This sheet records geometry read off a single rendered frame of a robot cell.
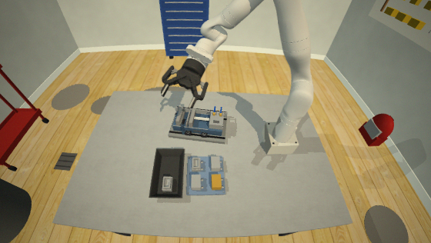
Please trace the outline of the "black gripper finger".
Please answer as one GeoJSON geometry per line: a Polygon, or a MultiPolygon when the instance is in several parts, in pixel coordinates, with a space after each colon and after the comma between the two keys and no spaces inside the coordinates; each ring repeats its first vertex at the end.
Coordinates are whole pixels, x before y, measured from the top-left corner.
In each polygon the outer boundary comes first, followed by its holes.
{"type": "Polygon", "coordinates": [[[171,85],[177,85],[179,79],[182,79],[182,78],[186,77],[186,73],[183,73],[181,75],[175,76],[175,77],[167,80],[170,77],[170,75],[174,75],[175,73],[177,74],[177,71],[178,70],[175,69],[174,66],[172,65],[167,70],[167,72],[162,76],[162,82],[164,83],[164,86],[163,86],[163,88],[161,90],[162,97],[165,96],[165,93],[168,91],[169,86],[171,86],[171,85]]]}
{"type": "Polygon", "coordinates": [[[192,84],[192,89],[191,89],[191,91],[192,91],[192,94],[193,94],[193,98],[192,98],[192,100],[191,100],[191,102],[190,102],[190,104],[189,104],[188,109],[193,108],[193,107],[194,107],[194,105],[195,105],[195,102],[196,102],[197,100],[202,101],[202,100],[204,99],[204,97],[205,97],[205,93],[206,93],[206,90],[207,90],[208,85],[209,85],[209,83],[208,83],[208,82],[206,82],[206,83],[205,83],[205,82],[201,82],[201,83],[200,83],[200,85],[201,85],[202,93],[201,93],[201,95],[198,95],[197,87],[196,87],[196,85],[195,85],[195,79],[194,79],[193,77],[191,77],[191,78],[190,78],[190,82],[191,82],[191,84],[192,84]]]}

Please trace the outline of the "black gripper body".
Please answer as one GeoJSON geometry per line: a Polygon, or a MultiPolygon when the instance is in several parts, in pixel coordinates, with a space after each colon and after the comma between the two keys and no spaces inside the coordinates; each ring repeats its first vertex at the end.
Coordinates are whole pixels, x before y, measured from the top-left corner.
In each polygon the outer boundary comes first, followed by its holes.
{"type": "Polygon", "coordinates": [[[193,58],[187,58],[183,66],[177,71],[177,76],[186,73],[185,78],[178,80],[179,86],[192,89],[192,84],[190,82],[191,77],[195,79],[195,85],[198,86],[201,83],[204,72],[205,66],[201,62],[193,58]]]}

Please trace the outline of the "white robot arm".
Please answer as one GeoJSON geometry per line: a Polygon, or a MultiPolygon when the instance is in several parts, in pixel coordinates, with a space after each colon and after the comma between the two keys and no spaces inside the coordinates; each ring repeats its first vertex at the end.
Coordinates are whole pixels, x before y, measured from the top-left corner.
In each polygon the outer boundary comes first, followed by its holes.
{"type": "MultiPolygon", "coordinates": [[[[212,63],[213,53],[227,39],[227,29],[235,28],[264,0],[233,0],[217,16],[202,24],[195,46],[185,49],[201,62],[205,69],[212,63]],[[222,27],[224,28],[222,28],[222,27]]],[[[272,131],[273,138],[285,143],[294,135],[297,125],[312,105],[314,88],[310,71],[311,44],[309,26],[301,0],[273,0],[279,25],[282,50],[291,71],[291,88],[278,121],[272,131]]]]}

